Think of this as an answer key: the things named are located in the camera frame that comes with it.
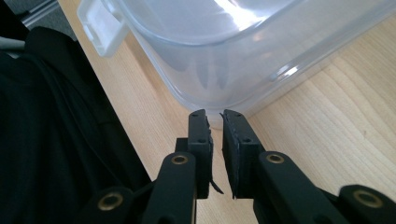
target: light wood surface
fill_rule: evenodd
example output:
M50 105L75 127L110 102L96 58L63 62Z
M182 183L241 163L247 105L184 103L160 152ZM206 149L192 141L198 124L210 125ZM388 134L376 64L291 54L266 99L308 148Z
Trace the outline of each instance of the light wood surface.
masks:
M79 0L60 0L82 47L152 179L178 137L187 136L190 111L166 89L128 34L112 58L101 58L85 36ZM338 194L361 184L396 201L396 15L344 48L329 65L289 91L249 123L267 150L289 155L322 189ZM256 223L251 200L232 200L213 130L214 179L198 202L198 223Z

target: transparent plastic bin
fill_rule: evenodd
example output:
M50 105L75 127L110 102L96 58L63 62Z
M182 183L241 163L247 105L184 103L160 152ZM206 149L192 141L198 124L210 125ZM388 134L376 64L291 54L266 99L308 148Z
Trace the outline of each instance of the transparent plastic bin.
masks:
M132 30L176 99L216 124L225 108L252 115L395 9L394 0L82 0L78 16L102 56Z

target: screw hole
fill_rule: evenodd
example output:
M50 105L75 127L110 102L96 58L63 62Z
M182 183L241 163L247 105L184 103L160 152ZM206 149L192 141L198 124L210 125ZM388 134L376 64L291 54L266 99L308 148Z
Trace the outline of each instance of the screw hole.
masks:
M282 163L285 161L285 159L283 159L283 157L276 155L276 154L270 154L266 157L266 159L268 161L270 161L271 163Z
M186 163L188 160L189 159L185 156L175 156L172 158L172 163L176 165L181 165Z
M110 192L98 203L98 208L102 211L111 211L122 204L123 197L118 192Z
M373 193L363 190L363 189L358 189L358 190L354 191L353 197L355 198L356 201L358 201L359 203L362 203L368 207L380 208L383 205L381 199L379 199Z

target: gray floor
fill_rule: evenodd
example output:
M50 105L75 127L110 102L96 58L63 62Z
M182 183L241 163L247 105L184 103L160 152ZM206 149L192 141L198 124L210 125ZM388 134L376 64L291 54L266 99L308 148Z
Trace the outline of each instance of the gray floor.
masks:
M5 0L6 4L15 14L21 14L25 11L29 11L43 1L44 0ZM31 26L28 26L28 28L33 29L37 26L48 27L50 29L60 31L76 40L76 36L60 7L53 10L44 18L36 21Z

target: black cloth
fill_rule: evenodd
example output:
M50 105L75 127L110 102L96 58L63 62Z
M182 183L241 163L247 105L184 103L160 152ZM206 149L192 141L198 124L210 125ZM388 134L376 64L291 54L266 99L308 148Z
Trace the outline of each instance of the black cloth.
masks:
M35 28L0 52L0 223L71 223L91 196L149 183L79 44Z

